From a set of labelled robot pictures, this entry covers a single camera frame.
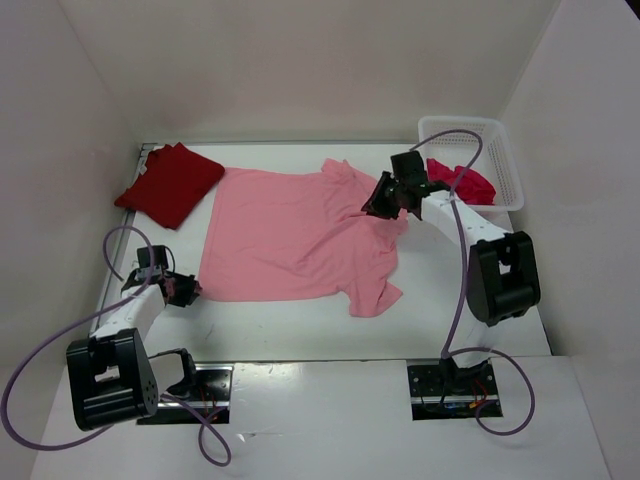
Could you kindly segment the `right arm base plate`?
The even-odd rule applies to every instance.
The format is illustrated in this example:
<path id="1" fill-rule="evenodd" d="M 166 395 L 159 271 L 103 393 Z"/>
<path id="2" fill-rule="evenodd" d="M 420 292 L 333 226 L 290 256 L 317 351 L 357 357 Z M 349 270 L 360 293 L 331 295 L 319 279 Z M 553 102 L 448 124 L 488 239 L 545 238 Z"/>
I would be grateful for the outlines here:
<path id="1" fill-rule="evenodd" d="M 494 370 L 485 360 L 447 373 L 437 360 L 413 361 L 406 366 L 412 419 L 457 420 L 502 417 Z"/>

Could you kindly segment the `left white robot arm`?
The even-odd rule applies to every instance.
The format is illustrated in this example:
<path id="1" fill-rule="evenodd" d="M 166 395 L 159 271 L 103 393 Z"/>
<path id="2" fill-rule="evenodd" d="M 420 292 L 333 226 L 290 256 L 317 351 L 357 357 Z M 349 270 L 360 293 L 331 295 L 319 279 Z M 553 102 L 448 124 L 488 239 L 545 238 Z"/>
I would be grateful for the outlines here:
<path id="1" fill-rule="evenodd" d="M 66 351 L 73 414 L 83 431 L 156 414 L 161 396 L 194 396 L 200 376 L 191 354 L 174 348 L 148 355 L 144 339 L 167 306 L 187 307 L 199 296 L 193 275 L 163 273 L 142 286 L 133 272 L 120 293 L 123 303 L 86 340 Z"/>

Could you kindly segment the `dark red t-shirt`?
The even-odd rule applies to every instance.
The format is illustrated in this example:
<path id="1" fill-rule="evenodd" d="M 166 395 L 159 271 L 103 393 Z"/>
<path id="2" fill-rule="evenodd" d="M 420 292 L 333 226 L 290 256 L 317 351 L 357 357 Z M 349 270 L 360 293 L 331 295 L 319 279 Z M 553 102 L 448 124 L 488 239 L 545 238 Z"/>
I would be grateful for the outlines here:
<path id="1" fill-rule="evenodd" d="M 223 165 L 182 143 L 165 145 L 148 154 L 144 172 L 114 205 L 142 212 L 163 228 L 177 230 L 224 174 Z"/>

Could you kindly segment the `light pink t-shirt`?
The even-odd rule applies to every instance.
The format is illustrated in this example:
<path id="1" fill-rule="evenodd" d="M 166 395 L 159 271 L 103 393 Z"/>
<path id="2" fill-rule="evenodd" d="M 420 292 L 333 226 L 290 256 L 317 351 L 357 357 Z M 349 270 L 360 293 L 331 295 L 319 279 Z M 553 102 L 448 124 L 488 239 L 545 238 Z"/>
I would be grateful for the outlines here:
<path id="1" fill-rule="evenodd" d="M 308 174 L 228 169 L 216 187 L 201 257 L 204 296 L 270 302 L 344 293 L 350 315 L 383 314 L 403 294 L 389 278 L 408 220 L 363 212 L 376 184 L 334 159 Z"/>

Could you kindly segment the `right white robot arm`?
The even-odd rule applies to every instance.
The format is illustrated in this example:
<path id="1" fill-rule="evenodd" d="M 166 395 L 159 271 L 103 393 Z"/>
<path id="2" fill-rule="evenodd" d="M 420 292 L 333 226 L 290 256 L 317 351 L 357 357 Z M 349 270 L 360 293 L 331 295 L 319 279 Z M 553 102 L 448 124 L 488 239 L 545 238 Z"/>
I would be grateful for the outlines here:
<path id="1" fill-rule="evenodd" d="M 531 237 L 498 227 L 446 189 L 429 182 L 424 172 L 399 179 L 382 173 L 373 193 L 362 207 L 369 215 L 396 220 L 401 211 L 437 227 L 461 251 L 461 287 L 454 316 L 439 360 L 439 382 L 450 393 L 460 393 L 481 371 L 456 355 L 490 353 L 484 346 L 452 349 L 453 340 L 467 308 L 485 329 L 524 316 L 540 301 L 541 291 Z"/>

